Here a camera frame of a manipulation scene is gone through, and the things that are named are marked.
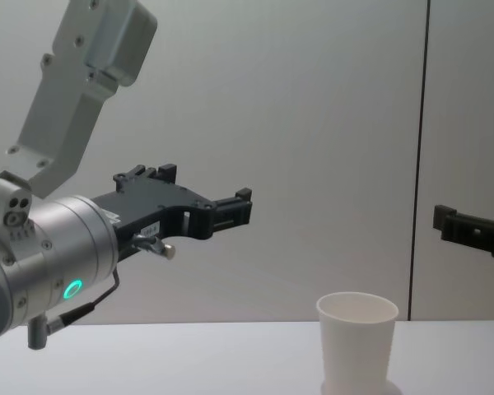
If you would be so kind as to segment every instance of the label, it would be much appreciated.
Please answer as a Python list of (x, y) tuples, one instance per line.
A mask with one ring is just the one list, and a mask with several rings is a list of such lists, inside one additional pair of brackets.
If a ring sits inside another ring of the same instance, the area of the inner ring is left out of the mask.
[(141, 230), (141, 235), (146, 237), (154, 237), (159, 234), (160, 230), (160, 222), (156, 222), (155, 224), (151, 224), (150, 226), (147, 226), (146, 228)]
[(108, 218), (108, 221), (110, 221), (110, 224), (115, 225), (121, 221), (121, 216), (119, 214), (115, 214), (114, 212), (104, 210), (104, 209), (103, 209), (103, 212), (104, 212), (106, 218)]

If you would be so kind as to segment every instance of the black bracket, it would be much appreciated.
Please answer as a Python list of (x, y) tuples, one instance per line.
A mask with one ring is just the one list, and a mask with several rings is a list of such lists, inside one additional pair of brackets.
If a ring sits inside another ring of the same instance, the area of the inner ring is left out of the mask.
[(441, 239), (445, 241), (482, 249), (494, 257), (494, 221), (459, 214), (447, 206), (436, 206), (434, 229), (441, 231)]
[(213, 201), (177, 185), (176, 175), (176, 165), (158, 169), (139, 165), (114, 176), (116, 192), (93, 199), (113, 222), (121, 260), (137, 252), (128, 246), (135, 234), (146, 229), (160, 239), (186, 236), (204, 240), (216, 231), (249, 224), (250, 189)]

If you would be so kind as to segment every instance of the white table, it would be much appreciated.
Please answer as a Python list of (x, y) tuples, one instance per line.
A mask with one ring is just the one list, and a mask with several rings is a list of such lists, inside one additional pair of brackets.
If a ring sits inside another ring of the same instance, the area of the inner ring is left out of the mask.
[[(398, 395), (494, 395), (494, 322), (398, 323)], [(317, 323), (76, 326), (0, 338), (0, 395), (319, 395)]]

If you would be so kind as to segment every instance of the paper cup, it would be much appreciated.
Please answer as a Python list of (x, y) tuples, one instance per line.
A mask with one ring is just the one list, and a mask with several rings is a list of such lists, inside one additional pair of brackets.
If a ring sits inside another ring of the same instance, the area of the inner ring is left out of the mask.
[(324, 395), (383, 395), (398, 307), (360, 292), (317, 302), (322, 332)]

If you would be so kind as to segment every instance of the gray wall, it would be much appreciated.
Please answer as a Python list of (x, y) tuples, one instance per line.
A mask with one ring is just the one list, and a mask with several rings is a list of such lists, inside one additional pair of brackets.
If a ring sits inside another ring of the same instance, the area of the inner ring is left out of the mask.
[[(252, 224), (172, 240), (172, 263), (129, 259), (120, 291), (84, 322), (313, 319), (341, 290), (390, 298), (406, 318), (426, 1), (143, 3), (160, 30), (140, 79), (106, 104), (54, 197), (94, 197), (114, 173), (173, 162), (210, 198), (250, 186)], [(66, 4), (0, 2), (0, 160)]]
[(435, 204), (494, 219), (494, 0), (431, 5), (415, 319), (494, 319), (494, 259), (440, 241)]

